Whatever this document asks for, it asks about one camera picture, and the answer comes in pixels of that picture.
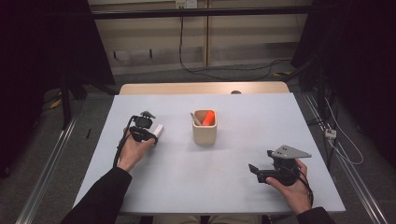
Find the power strip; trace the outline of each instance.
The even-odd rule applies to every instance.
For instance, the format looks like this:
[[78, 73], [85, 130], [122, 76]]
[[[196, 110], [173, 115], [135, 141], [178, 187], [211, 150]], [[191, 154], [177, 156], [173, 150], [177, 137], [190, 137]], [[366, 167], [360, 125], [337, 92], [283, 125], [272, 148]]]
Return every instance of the power strip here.
[[337, 137], [337, 131], [332, 129], [325, 129], [324, 136], [330, 140], [333, 140]]

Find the beige cup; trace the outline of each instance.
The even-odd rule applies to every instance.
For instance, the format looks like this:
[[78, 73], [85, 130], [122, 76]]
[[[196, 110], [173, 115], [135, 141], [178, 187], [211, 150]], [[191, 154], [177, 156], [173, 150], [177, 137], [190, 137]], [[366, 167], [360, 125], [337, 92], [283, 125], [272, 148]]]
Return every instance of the beige cup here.
[[[194, 116], [198, 118], [201, 123], [204, 121], [207, 111], [206, 110], [195, 110]], [[216, 142], [216, 132], [218, 131], [218, 114], [215, 110], [215, 117], [209, 126], [199, 126], [194, 121], [192, 121], [192, 134], [194, 136], [194, 141], [198, 145], [210, 146]]]

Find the orange object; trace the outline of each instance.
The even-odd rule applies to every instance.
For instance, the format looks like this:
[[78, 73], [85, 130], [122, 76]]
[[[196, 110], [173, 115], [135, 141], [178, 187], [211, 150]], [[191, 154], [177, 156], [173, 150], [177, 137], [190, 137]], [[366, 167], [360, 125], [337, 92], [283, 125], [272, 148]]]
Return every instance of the orange object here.
[[215, 112], [213, 110], [207, 111], [207, 114], [205, 116], [204, 122], [202, 122], [202, 125], [210, 126], [214, 118], [215, 118]]

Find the person's left hand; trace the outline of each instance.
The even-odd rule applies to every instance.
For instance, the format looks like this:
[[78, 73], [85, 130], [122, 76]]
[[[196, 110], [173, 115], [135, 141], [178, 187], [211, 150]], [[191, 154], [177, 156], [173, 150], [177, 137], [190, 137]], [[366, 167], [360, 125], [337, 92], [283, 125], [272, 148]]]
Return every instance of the person's left hand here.
[[155, 142], [154, 138], [150, 138], [146, 142], [136, 142], [128, 130], [125, 145], [120, 154], [120, 162], [118, 167], [126, 172], [130, 172], [134, 166], [143, 159], [146, 150]]

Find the black horizontal bar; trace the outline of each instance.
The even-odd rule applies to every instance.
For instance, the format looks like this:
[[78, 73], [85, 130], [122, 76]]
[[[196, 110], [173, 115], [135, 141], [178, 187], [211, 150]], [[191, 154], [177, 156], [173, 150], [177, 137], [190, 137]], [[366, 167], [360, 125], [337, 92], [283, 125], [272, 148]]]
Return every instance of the black horizontal bar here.
[[197, 9], [163, 9], [144, 11], [94, 11], [87, 13], [51, 13], [52, 16], [81, 16], [94, 20], [166, 18], [166, 17], [205, 17], [205, 16], [244, 16], [244, 15], [286, 15], [324, 12], [337, 9], [331, 6], [300, 7], [242, 7], [242, 8], [197, 8]]

